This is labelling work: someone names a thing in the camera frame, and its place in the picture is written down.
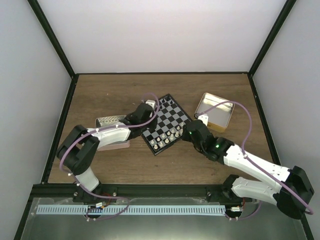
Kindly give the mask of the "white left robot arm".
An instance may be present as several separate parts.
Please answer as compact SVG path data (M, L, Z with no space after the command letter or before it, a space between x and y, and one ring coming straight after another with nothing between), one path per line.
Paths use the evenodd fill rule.
M76 182L85 188L84 195L89 201L97 202L102 196L101 182L91 169L96 151L104 147L115 147L142 135L147 129L155 129L156 102L142 102L136 110L113 125L100 128L75 126L58 147L56 157L60 165L68 168Z

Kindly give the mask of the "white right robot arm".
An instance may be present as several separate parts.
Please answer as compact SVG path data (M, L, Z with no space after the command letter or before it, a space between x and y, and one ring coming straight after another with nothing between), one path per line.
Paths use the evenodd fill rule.
M230 175L222 188L223 198L229 202L236 198L251 198L277 206L286 216L300 220L313 214L309 208L314 189L306 172L298 167L280 166L244 150L224 137L215 137L201 120L183 126L182 140L207 159L238 169L254 177L248 180Z

